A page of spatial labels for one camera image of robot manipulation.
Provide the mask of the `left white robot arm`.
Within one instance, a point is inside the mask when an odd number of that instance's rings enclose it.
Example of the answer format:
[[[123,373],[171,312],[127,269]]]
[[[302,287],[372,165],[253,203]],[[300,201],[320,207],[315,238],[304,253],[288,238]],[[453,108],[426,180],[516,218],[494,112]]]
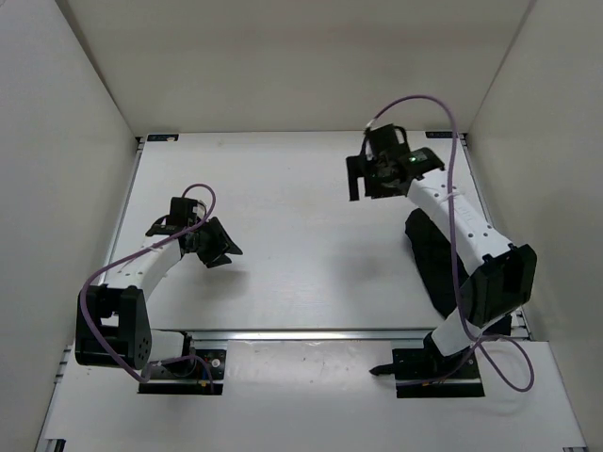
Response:
[[[218,218],[158,247],[153,241],[176,233],[176,226],[154,225],[141,250],[117,264],[102,284],[80,291],[75,333],[75,358],[82,365],[121,367],[137,374],[147,365],[165,363],[177,375],[196,366],[197,351],[187,333],[151,329],[147,302],[161,280],[187,254],[208,267],[227,265],[241,255]]]

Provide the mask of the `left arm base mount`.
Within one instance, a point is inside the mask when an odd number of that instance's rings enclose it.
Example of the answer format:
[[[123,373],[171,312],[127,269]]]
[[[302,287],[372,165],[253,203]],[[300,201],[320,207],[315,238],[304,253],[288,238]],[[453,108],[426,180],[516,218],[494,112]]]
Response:
[[[198,359],[177,363],[156,363],[140,383],[139,395],[154,396],[221,396],[227,364],[227,345],[223,341],[205,341],[190,332],[183,336],[182,355],[195,354]]]

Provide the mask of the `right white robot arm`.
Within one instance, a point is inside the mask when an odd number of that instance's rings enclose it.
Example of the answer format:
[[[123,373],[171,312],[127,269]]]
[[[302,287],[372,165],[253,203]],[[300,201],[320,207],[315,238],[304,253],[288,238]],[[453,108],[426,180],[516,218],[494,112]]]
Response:
[[[513,311],[527,303],[537,256],[498,232],[453,186],[429,148],[392,145],[346,159],[350,200],[403,196],[415,205],[405,233],[419,276],[444,321],[428,333],[409,363],[372,369],[406,373],[417,384],[452,376],[473,351],[506,333]]]

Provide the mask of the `black pleated skirt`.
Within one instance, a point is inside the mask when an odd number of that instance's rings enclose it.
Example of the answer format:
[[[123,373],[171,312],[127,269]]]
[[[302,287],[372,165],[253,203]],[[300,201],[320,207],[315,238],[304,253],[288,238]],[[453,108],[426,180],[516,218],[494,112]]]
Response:
[[[420,208],[406,219],[405,233],[432,306],[446,319],[457,308],[450,243]],[[478,292],[476,278],[468,275],[460,256],[457,256],[457,267],[466,320],[476,326],[480,315],[485,313],[485,295]]]

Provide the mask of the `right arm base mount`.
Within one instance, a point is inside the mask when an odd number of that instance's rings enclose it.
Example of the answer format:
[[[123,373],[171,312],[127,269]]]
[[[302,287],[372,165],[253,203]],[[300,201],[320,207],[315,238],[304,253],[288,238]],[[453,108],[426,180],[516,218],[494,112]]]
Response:
[[[479,398],[485,392],[471,347],[450,357],[435,347],[394,348],[392,362],[369,370],[374,377],[393,375],[398,399]]]

